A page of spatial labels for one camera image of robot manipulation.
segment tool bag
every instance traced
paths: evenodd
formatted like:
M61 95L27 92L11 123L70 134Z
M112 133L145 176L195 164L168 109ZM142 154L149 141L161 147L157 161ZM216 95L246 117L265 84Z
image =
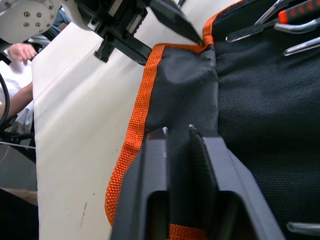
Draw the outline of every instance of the tool bag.
M206 239L188 194L189 124L216 131L252 172L286 239L305 239L289 232L287 222L320 223L320 48L283 56L320 30L290 35L267 29L225 41L273 3L244 0L219 12L203 28L204 46L153 48L106 191L111 224L123 177L146 135L167 127L169 239Z

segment person's arm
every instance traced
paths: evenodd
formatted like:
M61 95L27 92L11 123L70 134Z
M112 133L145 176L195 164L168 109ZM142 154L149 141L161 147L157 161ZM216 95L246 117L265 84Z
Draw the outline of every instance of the person's arm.
M20 113L33 100L32 87L33 85L31 82L10 98L10 109L6 121ZM4 114L5 106L4 103L0 104L0 118Z

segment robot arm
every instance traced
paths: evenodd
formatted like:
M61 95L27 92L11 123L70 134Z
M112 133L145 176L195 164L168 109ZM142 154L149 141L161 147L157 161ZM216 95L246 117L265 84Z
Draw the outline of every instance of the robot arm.
M176 33L202 44L193 25L173 0L0 0L0 38L4 43L21 43L47 31L59 8L80 28L103 38L95 56L107 62L114 48L145 65L151 48L134 38L148 14Z

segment orange trim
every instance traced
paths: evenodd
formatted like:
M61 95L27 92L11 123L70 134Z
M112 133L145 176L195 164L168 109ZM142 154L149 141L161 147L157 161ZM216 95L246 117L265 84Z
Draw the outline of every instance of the orange trim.
M156 45L145 65L124 144L105 193L104 207L111 225L115 219L123 177L138 154L143 141L151 92L156 79L157 67L162 59L164 49L165 45Z
M197 228L170 224L169 240L206 240L205 231Z
M116 162L115 168L111 175L106 193L105 193L105 212L107 218L112 225L115 219L116 208L123 177L137 156L143 142L145 133L145 123L149 111L150 97L153 90L154 82L157 76L157 67L162 59L162 54L166 47L180 48L195 53L203 52L209 45L214 44L212 36L213 22L217 16L223 11L218 12L211 17L204 25L202 30L203 46L200 45L179 45L179 44L157 44L153 47L152 52L145 65L140 89L138 91L134 104L131 119L129 121L124 144L122 146L120 156ZM204 240L205 235L202 230L178 225L170 225L170 240Z

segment screwdriver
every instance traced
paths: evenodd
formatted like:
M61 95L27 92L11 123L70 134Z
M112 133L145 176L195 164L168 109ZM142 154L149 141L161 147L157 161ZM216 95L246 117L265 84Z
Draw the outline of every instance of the screwdriver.
M241 30L230 33L226 37L228 43L233 43L251 35L261 33L265 28L274 26L277 23L290 24L320 13L320 0L308 0L295 5L289 9L279 12L278 18L264 24L256 24Z

